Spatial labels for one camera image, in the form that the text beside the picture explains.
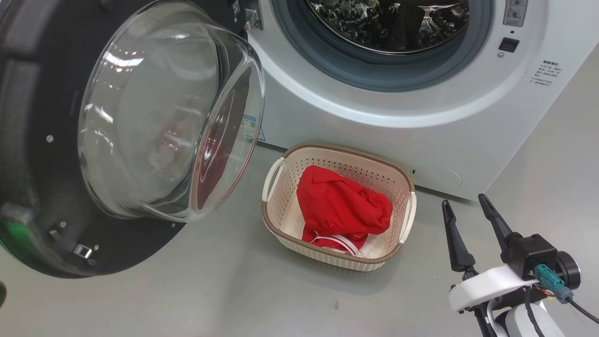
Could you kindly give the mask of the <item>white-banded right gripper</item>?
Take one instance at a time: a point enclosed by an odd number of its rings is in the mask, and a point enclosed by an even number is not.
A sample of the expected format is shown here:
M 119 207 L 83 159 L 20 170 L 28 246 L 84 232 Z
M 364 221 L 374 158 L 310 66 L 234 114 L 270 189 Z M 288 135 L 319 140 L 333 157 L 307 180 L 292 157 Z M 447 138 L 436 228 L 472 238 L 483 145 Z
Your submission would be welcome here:
M 507 251 L 512 240 L 520 238 L 483 193 L 478 201 L 485 218 L 492 224 L 501 251 Z M 475 258 L 468 252 L 456 226 L 456 216 L 448 200 L 441 203 L 451 269 L 465 273 L 463 281 L 449 291 L 449 305 L 454 312 L 473 311 L 475 306 L 488 304 L 492 311 L 524 304 L 524 288 L 530 290 L 530 302 L 541 303 L 554 299 L 565 304 L 565 297 L 573 299 L 573 291 L 580 287 L 580 267 L 567 252 L 557 253 L 556 267 L 550 270 L 541 264 L 535 268 L 533 279 L 524 281 L 509 266 L 494 267 L 474 273 Z

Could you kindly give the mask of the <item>red white-striped garment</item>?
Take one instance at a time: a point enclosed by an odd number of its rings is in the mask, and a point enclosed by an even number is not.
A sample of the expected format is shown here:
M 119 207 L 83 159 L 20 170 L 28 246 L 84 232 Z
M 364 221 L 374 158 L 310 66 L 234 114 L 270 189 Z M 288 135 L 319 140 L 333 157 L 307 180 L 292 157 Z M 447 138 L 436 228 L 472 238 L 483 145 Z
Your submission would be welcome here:
M 302 240 L 314 246 L 329 249 L 341 254 L 366 258 L 374 248 L 372 239 L 368 235 L 318 235 L 317 232 L 306 229 L 302 233 Z

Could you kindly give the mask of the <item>plain red garment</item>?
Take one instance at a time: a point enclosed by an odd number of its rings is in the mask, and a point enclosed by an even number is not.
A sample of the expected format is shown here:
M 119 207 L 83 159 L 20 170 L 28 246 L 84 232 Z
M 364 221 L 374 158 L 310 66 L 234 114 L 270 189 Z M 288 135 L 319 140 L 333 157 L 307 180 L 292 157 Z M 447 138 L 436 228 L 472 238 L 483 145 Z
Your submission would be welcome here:
M 393 208 L 385 194 L 323 167 L 304 170 L 297 199 L 305 221 L 302 240 L 319 247 L 342 249 L 331 240 L 342 237 L 360 249 L 369 235 L 391 225 Z

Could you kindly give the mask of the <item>black glass washing machine door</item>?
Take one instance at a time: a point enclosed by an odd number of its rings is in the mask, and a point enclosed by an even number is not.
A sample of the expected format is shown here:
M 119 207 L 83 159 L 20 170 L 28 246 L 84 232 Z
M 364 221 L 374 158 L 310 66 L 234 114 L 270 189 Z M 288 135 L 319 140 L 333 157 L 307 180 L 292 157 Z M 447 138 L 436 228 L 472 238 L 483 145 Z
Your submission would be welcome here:
M 0 245 L 58 278 L 137 266 L 232 194 L 264 103 L 227 0 L 0 0 Z

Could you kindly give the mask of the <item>white front-load washing machine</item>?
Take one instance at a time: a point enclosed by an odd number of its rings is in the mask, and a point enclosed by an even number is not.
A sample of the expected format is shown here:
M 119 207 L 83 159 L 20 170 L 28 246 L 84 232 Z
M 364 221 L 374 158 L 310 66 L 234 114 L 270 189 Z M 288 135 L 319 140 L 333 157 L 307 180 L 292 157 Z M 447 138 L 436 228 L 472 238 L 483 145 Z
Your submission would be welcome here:
M 599 0 L 227 0 L 263 64 L 261 142 L 379 155 L 475 200 L 599 44 Z

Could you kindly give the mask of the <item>cream perforated laundry basket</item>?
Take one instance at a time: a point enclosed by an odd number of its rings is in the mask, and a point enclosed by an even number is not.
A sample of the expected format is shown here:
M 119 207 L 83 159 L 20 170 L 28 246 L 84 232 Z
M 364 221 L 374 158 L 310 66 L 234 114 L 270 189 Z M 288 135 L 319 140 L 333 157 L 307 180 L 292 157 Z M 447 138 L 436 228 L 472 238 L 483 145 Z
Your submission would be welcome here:
M 390 228 L 366 241 L 366 254 L 343 254 L 302 240 L 304 218 L 297 199 L 302 173 L 319 166 L 382 193 L 393 205 Z M 268 171 L 263 185 L 264 224 L 282 245 L 313 260 L 349 270 L 374 271 L 397 256 L 416 217 L 417 198 L 410 176 L 399 166 L 351 148 L 304 143 L 291 147 Z

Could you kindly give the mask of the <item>blue label sticker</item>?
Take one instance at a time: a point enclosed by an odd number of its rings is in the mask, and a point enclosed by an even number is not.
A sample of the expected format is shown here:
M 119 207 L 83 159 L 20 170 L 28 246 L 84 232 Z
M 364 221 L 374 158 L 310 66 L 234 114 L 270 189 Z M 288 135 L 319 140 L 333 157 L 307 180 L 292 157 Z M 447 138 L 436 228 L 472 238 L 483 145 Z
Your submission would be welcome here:
M 242 135 L 249 140 L 256 136 L 257 141 L 265 142 L 263 129 L 258 124 L 256 117 L 244 114 L 240 126 Z

